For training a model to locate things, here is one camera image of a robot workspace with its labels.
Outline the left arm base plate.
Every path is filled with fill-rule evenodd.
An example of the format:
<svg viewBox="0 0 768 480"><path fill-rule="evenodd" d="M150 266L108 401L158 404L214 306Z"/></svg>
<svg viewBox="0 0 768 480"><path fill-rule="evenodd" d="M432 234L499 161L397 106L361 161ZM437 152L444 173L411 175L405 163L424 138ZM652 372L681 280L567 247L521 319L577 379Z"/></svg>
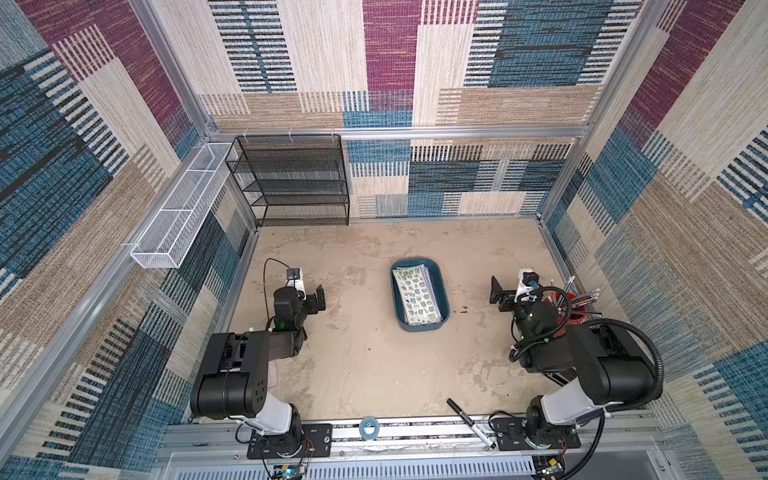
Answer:
<svg viewBox="0 0 768 480"><path fill-rule="evenodd" d="M298 461L310 456L330 456L333 427L329 423L291 427L284 434L261 435L251 432L246 457L249 460L285 459Z"/></svg>

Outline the teal plastic storage box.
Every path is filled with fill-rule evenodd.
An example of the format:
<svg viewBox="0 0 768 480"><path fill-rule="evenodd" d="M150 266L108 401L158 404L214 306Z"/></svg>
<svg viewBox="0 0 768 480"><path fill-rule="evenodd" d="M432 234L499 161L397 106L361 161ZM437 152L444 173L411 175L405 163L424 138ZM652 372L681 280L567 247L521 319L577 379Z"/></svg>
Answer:
<svg viewBox="0 0 768 480"><path fill-rule="evenodd" d="M395 316L407 332L441 328L451 309L441 270L428 258L409 258L390 268Z"/></svg>

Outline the blue tape roll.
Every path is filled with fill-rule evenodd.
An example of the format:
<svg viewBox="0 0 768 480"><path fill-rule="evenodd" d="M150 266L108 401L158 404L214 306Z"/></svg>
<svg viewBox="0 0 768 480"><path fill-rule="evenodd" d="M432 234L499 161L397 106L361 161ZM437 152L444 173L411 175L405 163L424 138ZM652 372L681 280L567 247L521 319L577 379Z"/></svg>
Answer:
<svg viewBox="0 0 768 480"><path fill-rule="evenodd" d="M359 434L364 441L373 441L378 437L380 424L375 417L364 417L359 423Z"/></svg>

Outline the pink calculator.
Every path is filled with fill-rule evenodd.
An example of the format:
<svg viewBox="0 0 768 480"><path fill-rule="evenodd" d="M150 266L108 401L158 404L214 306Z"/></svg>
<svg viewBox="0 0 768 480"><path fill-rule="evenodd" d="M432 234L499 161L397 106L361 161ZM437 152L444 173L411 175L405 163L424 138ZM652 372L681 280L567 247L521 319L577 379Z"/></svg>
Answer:
<svg viewBox="0 0 768 480"><path fill-rule="evenodd" d="M278 369L275 361L268 363L267 380L269 389L275 388L278 384Z"/></svg>

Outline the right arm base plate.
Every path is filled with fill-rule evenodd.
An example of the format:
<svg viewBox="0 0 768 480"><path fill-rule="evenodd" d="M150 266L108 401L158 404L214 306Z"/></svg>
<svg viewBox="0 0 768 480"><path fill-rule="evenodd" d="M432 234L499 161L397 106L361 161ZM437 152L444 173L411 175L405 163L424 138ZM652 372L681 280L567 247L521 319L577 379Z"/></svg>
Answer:
<svg viewBox="0 0 768 480"><path fill-rule="evenodd" d="M527 421L516 416L493 416L488 426L495 435L501 451L578 449L582 442L576 428L551 425L546 422L528 427Z"/></svg>

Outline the black marker pen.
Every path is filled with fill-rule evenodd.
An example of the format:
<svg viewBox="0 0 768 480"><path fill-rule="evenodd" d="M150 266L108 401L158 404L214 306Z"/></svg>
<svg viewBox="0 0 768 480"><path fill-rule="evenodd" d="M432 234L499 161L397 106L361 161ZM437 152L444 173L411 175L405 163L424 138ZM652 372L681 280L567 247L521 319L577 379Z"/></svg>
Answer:
<svg viewBox="0 0 768 480"><path fill-rule="evenodd" d="M496 448L496 442L452 398L447 398L446 403L488 449Z"/></svg>

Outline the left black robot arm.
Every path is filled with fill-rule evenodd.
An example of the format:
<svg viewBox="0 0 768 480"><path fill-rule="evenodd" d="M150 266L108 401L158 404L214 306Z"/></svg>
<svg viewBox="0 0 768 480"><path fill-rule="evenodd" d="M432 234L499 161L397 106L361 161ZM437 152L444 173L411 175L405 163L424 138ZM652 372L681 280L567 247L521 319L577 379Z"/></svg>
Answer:
<svg viewBox="0 0 768 480"><path fill-rule="evenodd" d="M250 460L328 457L332 426L305 426L295 405L269 392L270 363L298 356L308 338L306 318L326 309L325 292L284 286L273 300L275 316L266 329L211 336L192 389L192 414L248 427L250 438L235 440Z"/></svg>

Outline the green sticker sheet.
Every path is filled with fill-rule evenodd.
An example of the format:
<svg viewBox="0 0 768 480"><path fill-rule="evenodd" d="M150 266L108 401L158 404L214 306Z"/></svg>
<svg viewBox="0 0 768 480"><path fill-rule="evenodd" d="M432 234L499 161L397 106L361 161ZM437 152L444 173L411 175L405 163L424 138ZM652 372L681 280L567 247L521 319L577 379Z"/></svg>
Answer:
<svg viewBox="0 0 768 480"><path fill-rule="evenodd" d="M443 320L425 265L397 267L393 270L393 278L400 293L406 324L423 326Z"/></svg>

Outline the red pencil cup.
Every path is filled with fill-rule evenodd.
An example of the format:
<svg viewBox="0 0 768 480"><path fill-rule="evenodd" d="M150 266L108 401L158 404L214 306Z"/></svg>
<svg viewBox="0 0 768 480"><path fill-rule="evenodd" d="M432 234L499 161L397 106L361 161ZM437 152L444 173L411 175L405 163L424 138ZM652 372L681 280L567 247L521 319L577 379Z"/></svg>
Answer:
<svg viewBox="0 0 768 480"><path fill-rule="evenodd" d="M558 309L558 313L564 316L566 302L569 301L571 305L569 324L583 323L591 320L593 317L601 316L602 313L593 308L600 297L600 289L594 289L586 293L572 293L571 290L575 287L575 284L576 277L572 275L565 283L564 292L553 295L553 301Z"/></svg>

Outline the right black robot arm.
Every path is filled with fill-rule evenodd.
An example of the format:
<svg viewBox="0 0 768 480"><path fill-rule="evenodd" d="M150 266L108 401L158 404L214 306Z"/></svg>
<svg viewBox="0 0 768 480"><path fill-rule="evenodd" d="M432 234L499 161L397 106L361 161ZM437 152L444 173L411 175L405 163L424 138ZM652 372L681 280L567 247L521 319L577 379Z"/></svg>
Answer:
<svg viewBox="0 0 768 480"><path fill-rule="evenodd" d="M541 285L530 269L520 271L513 290L493 279L489 302L512 316L510 362L558 386L534 397L522 415L490 415L489 428L500 450L577 448L578 426L661 396L663 360L639 328L604 317L589 319L575 297Z"/></svg>

